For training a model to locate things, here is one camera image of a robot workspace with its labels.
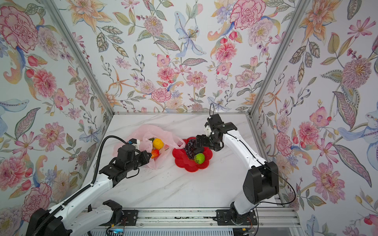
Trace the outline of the red orange pepper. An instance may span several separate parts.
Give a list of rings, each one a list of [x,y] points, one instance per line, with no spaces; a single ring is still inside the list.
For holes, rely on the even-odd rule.
[[[151,151],[151,154],[152,154],[152,159],[155,159],[156,157],[159,157],[160,156],[160,152],[158,149],[154,149]]]

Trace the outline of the yellow bell pepper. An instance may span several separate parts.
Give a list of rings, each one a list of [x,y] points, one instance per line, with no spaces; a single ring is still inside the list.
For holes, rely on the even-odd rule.
[[[161,150],[164,147],[164,142],[161,139],[154,139],[153,141],[153,148]]]

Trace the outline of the green lime fruit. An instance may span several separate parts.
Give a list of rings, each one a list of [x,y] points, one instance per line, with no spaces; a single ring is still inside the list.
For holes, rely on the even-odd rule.
[[[198,153],[194,157],[194,161],[198,165],[203,164],[205,162],[205,160],[206,160],[206,157],[205,157],[205,155],[203,153]]]

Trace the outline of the pink plastic bag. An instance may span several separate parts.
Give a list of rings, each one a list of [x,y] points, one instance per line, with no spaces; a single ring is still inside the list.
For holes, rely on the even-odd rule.
[[[147,167],[153,170],[159,169],[165,159],[173,149],[184,149],[186,143],[183,139],[169,131],[165,131],[158,126],[144,124],[137,128],[132,134],[123,138],[125,141],[136,140],[136,148],[140,151],[153,153],[157,156],[152,157]]]

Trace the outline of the dark purple grape bunch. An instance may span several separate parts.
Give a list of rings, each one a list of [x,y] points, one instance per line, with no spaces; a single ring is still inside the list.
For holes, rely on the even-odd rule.
[[[188,157],[188,159],[194,160],[195,158],[195,151],[196,151],[196,138],[193,139],[187,139],[186,146],[184,148],[185,153]]]

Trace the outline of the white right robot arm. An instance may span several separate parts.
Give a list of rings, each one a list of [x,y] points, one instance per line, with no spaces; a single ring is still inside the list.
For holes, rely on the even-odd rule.
[[[224,123],[219,114],[207,118],[205,133],[196,136],[194,147],[195,154],[205,148],[220,151],[228,147],[247,169],[242,192],[230,204],[230,209],[219,217],[220,221],[242,225],[251,218],[252,210],[258,204],[278,194],[278,166],[274,162],[267,162],[253,151],[237,127],[231,122]]]

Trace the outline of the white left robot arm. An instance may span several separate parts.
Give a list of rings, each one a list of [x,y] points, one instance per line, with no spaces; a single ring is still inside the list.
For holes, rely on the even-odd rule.
[[[119,182],[128,178],[131,171],[139,171],[149,163],[152,154],[139,151],[135,145],[126,144],[118,149],[118,155],[103,167],[91,183],[84,186],[65,201],[44,210],[38,209],[31,216],[28,236],[81,236],[103,225],[118,225],[125,219],[123,207],[107,200],[95,210],[83,214],[82,211],[99,196],[108,192]]]

